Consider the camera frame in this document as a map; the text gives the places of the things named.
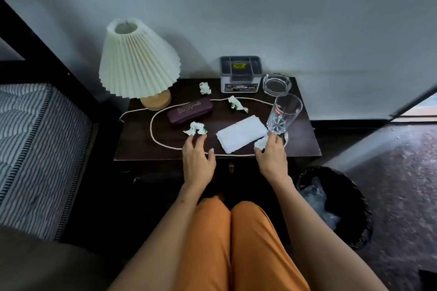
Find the person's right hand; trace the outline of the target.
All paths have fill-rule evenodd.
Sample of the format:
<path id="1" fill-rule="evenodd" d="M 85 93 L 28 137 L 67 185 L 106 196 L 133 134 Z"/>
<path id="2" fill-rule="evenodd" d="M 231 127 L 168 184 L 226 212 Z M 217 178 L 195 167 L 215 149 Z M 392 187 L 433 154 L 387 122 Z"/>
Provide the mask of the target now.
<path id="1" fill-rule="evenodd" d="M 259 166 L 259 170 L 271 186 L 290 183 L 292 179 L 288 175 L 287 156 L 282 139 L 273 132 L 268 134 L 269 139 L 263 151 L 266 162 L 264 166 Z"/>

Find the person's left hand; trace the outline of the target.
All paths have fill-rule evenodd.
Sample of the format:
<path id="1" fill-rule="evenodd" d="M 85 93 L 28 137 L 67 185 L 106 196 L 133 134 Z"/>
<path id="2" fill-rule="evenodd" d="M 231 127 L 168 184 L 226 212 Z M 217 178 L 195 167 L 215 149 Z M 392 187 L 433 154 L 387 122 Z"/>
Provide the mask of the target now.
<path id="1" fill-rule="evenodd" d="M 212 180 L 215 169 L 208 166 L 208 152 L 204 144 L 207 134 L 201 135 L 193 143 L 193 136 L 189 136 L 182 148 L 184 190 L 196 190 L 202 193 Z"/>

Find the person's right forearm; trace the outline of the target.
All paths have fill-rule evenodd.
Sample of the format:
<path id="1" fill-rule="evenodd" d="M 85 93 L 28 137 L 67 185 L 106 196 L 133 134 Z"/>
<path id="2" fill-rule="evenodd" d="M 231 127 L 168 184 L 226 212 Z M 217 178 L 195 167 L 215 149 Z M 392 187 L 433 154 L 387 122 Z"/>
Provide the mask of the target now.
<path id="1" fill-rule="evenodd" d="M 299 269 L 311 291 L 388 291 L 374 271 L 317 215 L 290 177 L 269 180 Z"/>

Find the person's left forearm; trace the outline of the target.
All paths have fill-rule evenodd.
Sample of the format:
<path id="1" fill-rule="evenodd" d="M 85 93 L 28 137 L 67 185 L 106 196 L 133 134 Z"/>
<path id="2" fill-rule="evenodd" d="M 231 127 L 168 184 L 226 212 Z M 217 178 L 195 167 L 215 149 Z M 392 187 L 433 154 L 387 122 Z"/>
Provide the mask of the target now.
<path id="1" fill-rule="evenodd" d="M 190 221 L 206 185 L 184 183 L 172 206 L 107 291 L 172 291 Z"/>

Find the folded white cloth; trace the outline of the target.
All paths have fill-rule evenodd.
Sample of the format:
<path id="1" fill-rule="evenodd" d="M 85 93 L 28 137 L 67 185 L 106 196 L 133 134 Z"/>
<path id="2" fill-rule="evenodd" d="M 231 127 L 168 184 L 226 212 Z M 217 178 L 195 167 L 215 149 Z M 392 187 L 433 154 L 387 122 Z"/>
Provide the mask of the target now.
<path id="1" fill-rule="evenodd" d="M 216 133 L 223 150 L 231 154 L 236 150 L 263 138 L 268 132 L 261 120 L 252 115 Z"/>

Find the clear drinking glass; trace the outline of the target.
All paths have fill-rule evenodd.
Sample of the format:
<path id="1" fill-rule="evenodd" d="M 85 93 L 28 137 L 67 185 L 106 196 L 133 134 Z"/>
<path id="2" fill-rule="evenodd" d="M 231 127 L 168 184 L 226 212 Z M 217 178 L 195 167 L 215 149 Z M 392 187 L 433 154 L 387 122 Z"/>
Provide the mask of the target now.
<path id="1" fill-rule="evenodd" d="M 293 94 L 276 97 L 267 119 L 267 129 L 277 135 L 285 134 L 303 109 L 301 99 Z"/>

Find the maroon glasses case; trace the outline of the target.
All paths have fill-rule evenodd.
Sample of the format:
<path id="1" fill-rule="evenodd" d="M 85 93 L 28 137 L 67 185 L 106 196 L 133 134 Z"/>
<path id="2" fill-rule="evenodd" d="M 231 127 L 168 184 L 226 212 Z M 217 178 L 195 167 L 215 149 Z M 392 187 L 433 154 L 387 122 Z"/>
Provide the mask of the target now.
<path id="1" fill-rule="evenodd" d="M 178 125 L 203 116 L 213 108 L 213 102 L 209 98 L 200 98 L 169 109 L 167 117 L 171 125 Z"/>

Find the dark wooden nightstand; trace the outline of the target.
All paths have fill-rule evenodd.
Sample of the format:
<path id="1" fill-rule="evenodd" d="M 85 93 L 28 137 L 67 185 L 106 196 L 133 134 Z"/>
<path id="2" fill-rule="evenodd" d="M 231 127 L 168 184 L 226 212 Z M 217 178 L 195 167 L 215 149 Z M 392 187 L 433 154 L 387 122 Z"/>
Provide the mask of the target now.
<path id="1" fill-rule="evenodd" d="M 207 97 L 214 105 L 211 112 L 196 119 L 196 122 L 203 123 L 208 131 L 205 151 L 214 148 L 217 164 L 225 172 L 248 173 L 257 169 L 253 155 L 254 142 L 235 151 L 233 153 L 235 156 L 228 156 L 217 139 L 216 133 L 252 115 L 265 124 L 275 97 L 264 93 L 262 87 L 257 93 L 223 94 L 220 79 L 182 79 L 170 88 L 170 107 L 173 108 L 203 97 L 199 88 L 201 82 L 208 82 L 211 95 Z M 232 95 L 248 108 L 248 113 L 231 108 L 228 98 Z M 190 128 L 191 121 L 171 125 L 167 111 L 160 111 L 156 114 L 154 111 L 141 110 L 141 108 L 142 104 L 138 99 L 130 101 L 129 113 L 124 116 L 114 160 L 120 163 L 123 170 L 135 172 L 138 176 L 176 170 L 182 160 L 180 149 L 188 137 L 183 131 Z M 322 154 L 305 108 L 292 122 L 287 133 L 288 142 L 285 151 L 288 165 L 294 174 L 296 170 L 313 162 Z"/>

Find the clear glass ashtray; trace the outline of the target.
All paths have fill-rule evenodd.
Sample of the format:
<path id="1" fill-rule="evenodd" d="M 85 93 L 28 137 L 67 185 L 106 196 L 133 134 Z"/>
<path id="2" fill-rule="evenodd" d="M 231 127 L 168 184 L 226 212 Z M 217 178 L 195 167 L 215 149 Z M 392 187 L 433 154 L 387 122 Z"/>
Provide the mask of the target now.
<path id="1" fill-rule="evenodd" d="M 284 74 L 268 73 L 263 78 L 263 90 L 267 95 L 277 97 L 287 94 L 291 88 L 291 79 Z"/>

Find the clear plastic bin liner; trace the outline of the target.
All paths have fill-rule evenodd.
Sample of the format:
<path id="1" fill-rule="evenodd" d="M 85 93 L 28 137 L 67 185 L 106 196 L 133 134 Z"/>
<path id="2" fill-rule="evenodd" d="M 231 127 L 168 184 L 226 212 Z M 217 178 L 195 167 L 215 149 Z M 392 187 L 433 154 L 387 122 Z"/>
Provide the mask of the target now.
<path id="1" fill-rule="evenodd" d="M 317 215 L 326 223 L 326 225 L 332 230 L 335 230 L 341 217 L 325 209 L 327 195 L 322 187 L 320 179 L 318 177 L 313 177 L 310 184 L 300 190 L 300 194 L 313 208 Z"/>

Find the grey organiser box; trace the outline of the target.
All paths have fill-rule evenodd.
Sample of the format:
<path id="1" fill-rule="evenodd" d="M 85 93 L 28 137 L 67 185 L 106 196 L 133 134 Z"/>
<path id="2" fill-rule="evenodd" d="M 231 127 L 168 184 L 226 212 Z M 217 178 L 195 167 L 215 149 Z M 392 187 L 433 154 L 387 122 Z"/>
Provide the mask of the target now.
<path id="1" fill-rule="evenodd" d="M 223 94 L 257 93 L 263 77 L 258 56 L 220 57 L 220 86 Z"/>

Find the orange trousers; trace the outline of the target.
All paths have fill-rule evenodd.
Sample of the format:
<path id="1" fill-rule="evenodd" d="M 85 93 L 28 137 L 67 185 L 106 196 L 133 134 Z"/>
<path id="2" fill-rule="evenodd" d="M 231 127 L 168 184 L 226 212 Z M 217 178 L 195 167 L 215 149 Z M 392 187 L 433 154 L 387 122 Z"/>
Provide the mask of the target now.
<path id="1" fill-rule="evenodd" d="M 264 210 L 218 198 L 196 207 L 174 291 L 310 291 Z"/>

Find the black waste bin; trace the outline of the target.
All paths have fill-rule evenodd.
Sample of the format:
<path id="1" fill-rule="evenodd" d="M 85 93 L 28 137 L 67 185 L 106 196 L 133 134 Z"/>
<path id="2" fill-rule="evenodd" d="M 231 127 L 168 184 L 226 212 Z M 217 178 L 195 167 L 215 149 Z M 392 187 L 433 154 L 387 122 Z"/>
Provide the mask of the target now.
<path id="1" fill-rule="evenodd" d="M 310 166 L 294 181 L 298 192 L 318 177 L 327 195 L 325 209 L 339 217 L 333 230 L 352 250 L 361 250 L 373 234 L 369 205 L 357 185 L 344 173 L 329 167 Z"/>

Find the pleated white table lamp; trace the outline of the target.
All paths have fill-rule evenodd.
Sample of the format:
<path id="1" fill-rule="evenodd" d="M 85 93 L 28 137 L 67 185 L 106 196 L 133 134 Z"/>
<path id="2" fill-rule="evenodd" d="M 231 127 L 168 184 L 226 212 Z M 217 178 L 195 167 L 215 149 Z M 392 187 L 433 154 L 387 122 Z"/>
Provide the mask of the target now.
<path id="1" fill-rule="evenodd" d="M 139 19 L 116 19 L 107 26 L 99 79 L 111 94 L 138 98 L 145 108 L 159 111 L 171 102 L 169 88 L 180 68 L 172 45 Z"/>

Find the striped mattress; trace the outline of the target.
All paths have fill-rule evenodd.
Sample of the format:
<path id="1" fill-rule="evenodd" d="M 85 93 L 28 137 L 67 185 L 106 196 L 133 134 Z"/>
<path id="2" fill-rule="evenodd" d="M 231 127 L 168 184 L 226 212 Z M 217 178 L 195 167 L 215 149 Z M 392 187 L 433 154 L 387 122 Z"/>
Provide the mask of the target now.
<path id="1" fill-rule="evenodd" d="M 92 122 L 53 85 L 0 85 L 0 226 L 60 238 Z"/>

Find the brown cushion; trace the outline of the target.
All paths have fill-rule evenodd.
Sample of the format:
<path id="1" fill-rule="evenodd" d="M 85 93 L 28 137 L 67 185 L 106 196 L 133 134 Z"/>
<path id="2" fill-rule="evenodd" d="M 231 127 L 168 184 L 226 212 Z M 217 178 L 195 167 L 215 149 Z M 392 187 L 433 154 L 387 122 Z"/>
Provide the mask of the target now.
<path id="1" fill-rule="evenodd" d="M 0 291 L 106 291 L 121 265 L 0 226 Z"/>

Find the dark door frame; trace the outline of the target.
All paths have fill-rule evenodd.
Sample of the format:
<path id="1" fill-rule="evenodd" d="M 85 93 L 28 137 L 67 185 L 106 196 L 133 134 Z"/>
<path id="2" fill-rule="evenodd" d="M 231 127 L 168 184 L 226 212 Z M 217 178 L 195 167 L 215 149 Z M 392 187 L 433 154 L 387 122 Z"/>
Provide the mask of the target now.
<path id="1" fill-rule="evenodd" d="M 437 124 L 437 101 L 430 106 L 420 106 L 432 96 L 437 96 L 437 84 L 397 111 L 390 122 L 403 125 Z"/>

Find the black bed frame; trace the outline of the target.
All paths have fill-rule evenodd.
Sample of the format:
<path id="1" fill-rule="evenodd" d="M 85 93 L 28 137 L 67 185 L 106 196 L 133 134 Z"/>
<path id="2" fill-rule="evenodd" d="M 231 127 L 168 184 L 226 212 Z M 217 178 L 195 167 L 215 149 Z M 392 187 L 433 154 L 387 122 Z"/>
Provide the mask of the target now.
<path id="1" fill-rule="evenodd" d="M 102 121 L 104 114 L 101 105 L 91 92 L 5 0 L 0 0 L 0 38 L 24 59 L 26 74 L 7 75 L 8 79 L 48 82 L 69 98 L 92 122 Z"/>

